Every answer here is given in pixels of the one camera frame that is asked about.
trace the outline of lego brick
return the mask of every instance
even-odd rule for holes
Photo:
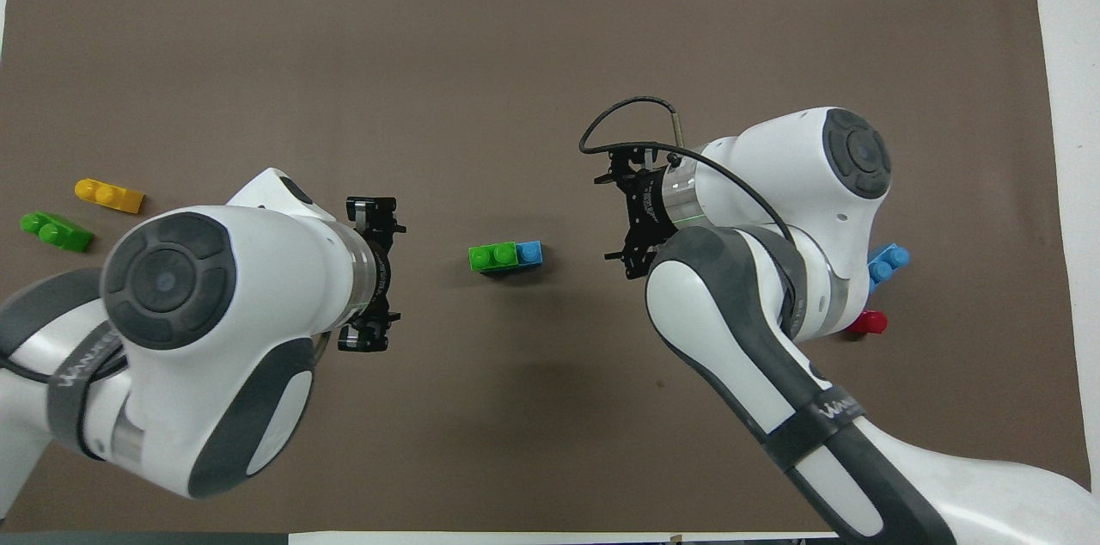
[[[858,335],[881,335],[889,324],[887,314],[881,310],[865,310],[846,330]]]
[[[894,272],[909,265],[909,250],[898,244],[875,249],[867,261],[867,272],[871,279],[868,294],[873,294],[880,283],[889,281]]]
[[[28,233],[38,236],[43,242],[66,251],[82,252],[88,248],[91,232],[63,216],[32,212],[23,216],[19,227]]]
[[[130,214],[138,214],[138,210],[141,209],[142,199],[145,198],[144,193],[114,186],[113,184],[107,184],[98,179],[91,179],[90,177],[77,182],[73,187],[73,192],[76,193],[77,197],[88,203],[99,204],[107,208]]]
[[[499,272],[518,270],[542,263],[542,243],[539,240],[530,242],[498,242],[470,248],[470,270],[474,272]]]

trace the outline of velcro strap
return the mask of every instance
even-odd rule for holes
[[[46,417],[50,432],[63,446],[102,460],[84,444],[84,411],[91,377],[122,347],[109,321],[96,326],[50,377]]]
[[[833,386],[798,408],[768,434],[762,446],[779,469],[787,471],[864,414],[864,406],[848,391]]]

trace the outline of blue block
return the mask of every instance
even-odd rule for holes
[[[891,243],[875,249],[867,260],[867,272],[871,277],[868,294],[873,294],[879,283],[889,281],[894,272],[909,265],[909,251],[898,244]]]
[[[519,265],[516,268],[530,268],[542,264],[542,242],[532,240],[530,242],[516,243],[516,258]]]

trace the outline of yellow lego brick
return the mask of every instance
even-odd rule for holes
[[[73,192],[86,201],[130,214],[138,214],[138,210],[141,209],[141,201],[145,198],[144,193],[91,178],[77,182]]]

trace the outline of green block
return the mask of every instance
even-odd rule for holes
[[[515,242],[501,242],[484,247],[470,247],[470,270],[474,272],[492,272],[508,270],[519,265]]]
[[[66,251],[84,252],[91,240],[91,232],[72,220],[55,214],[32,212],[19,220],[19,227],[40,240]]]

